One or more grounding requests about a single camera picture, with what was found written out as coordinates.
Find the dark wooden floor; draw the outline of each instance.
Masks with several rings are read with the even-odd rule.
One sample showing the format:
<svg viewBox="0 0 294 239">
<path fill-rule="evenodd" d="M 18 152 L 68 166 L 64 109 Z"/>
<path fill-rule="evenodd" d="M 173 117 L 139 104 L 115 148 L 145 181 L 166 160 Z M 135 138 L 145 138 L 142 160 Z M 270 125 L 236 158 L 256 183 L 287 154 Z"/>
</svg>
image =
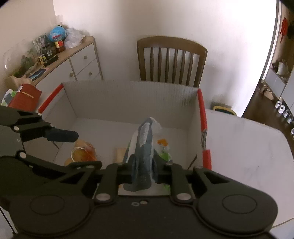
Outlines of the dark wooden floor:
<svg viewBox="0 0 294 239">
<path fill-rule="evenodd" d="M 283 115 L 278 113 L 275 101 L 269 100 L 256 90 L 242 117 L 280 130 L 285 135 L 294 157 L 294 138 L 290 133 L 294 124 L 288 124 Z"/>
</svg>

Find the chair backrest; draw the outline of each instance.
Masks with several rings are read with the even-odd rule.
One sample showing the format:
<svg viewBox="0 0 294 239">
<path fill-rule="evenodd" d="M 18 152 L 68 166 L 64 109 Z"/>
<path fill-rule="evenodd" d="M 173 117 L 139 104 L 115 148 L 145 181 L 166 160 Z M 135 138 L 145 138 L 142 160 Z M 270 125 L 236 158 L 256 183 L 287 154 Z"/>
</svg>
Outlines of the chair backrest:
<svg viewBox="0 0 294 239">
<path fill-rule="evenodd" d="M 178 38 L 178 37 L 170 37 L 170 36 L 152 36 L 143 38 L 137 41 L 137 51 L 138 51 L 138 59 L 139 59 L 139 68 L 140 68 L 140 77 L 141 80 L 146 81 L 146 67 L 145 67 L 145 54 L 144 48 L 150 48 L 150 81 L 154 80 L 154 56 L 153 56 L 153 48 L 159 48 L 158 50 L 158 60 L 157 60 L 157 80 L 161 81 L 161 61 L 162 61 L 162 48 L 166 48 L 166 62 L 165 62 L 165 71 L 164 71 L 164 82 L 168 82 L 168 73 L 169 73 L 169 62 L 170 62 L 170 49 L 174 49 L 174 57 L 173 57 L 173 70 L 172 70 L 172 77 L 171 83 L 175 83 L 176 75 L 179 76 L 179 84 L 189 85 L 191 79 L 191 72 L 193 67 L 193 56 L 194 54 L 199 56 L 197 70 L 194 80 L 194 87 L 199 87 L 200 80 L 202 76 L 202 72 L 205 65 L 205 60 L 207 56 L 207 49 L 202 45 Z M 177 62 L 178 62 L 178 50 L 182 51 L 182 57 L 180 63 L 180 72 L 177 72 Z M 185 72 L 187 73 L 186 81 L 183 81 L 184 75 L 184 68 L 185 68 L 185 59 L 186 59 L 186 52 L 190 53 L 189 60 L 188 60 L 188 70 Z"/>
</svg>

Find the white wall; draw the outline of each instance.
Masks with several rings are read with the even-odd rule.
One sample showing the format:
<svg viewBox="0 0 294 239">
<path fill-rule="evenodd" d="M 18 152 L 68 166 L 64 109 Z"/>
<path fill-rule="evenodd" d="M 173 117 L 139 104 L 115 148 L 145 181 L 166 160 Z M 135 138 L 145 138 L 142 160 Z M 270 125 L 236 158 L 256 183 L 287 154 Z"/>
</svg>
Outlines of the white wall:
<svg viewBox="0 0 294 239">
<path fill-rule="evenodd" d="M 6 92 L 3 54 L 23 39 L 49 32 L 56 23 L 52 0 L 9 0 L 0 8 L 0 98 Z"/>
<path fill-rule="evenodd" d="M 139 80 L 136 41 L 187 38 L 208 50 L 200 87 L 241 116 L 269 51 L 276 0 L 53 0 L 63 23 L 93 35 L 104 79 Z"/>
</svg>

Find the white marble table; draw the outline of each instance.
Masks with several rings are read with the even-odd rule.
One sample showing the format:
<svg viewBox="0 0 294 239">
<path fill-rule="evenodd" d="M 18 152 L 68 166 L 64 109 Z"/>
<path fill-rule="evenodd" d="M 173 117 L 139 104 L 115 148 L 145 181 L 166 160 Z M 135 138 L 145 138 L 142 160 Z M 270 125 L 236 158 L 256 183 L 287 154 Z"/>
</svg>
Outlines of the white marble table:
<svg viewBox="0 0 294 239">
<path fill-rule="evenodd" d="M 206 117 L 212 170 L 271 195 L 278 205 L 273 226 L 294 218 L 294 161 L 283 133 L 209 109 Z"/>
</svg>

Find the red cloth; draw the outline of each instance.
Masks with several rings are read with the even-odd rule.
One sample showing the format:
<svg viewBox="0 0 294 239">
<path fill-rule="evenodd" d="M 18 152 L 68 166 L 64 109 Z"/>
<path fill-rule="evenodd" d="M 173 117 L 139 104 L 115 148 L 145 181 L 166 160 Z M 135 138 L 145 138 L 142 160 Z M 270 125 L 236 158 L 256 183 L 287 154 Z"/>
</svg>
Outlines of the red cloth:
<svg viewBox="0 0 294 239">
<path fill-rule="evenodd" d="M 284 20 L 282 21 L 281 32 L 280 32 L 280 35 L 282 34 L 281 42 L 283 40 L 283 37 L 287 35 L 287 32 L 288 32 L 288 20 L 284 17 Z"/>
<path fill-rule="evenodd" d="M 20 87 L 8 106 L 23 111 L 35 111 L 42 91 L 31 84 L 22 84 Z"/>
</svg>

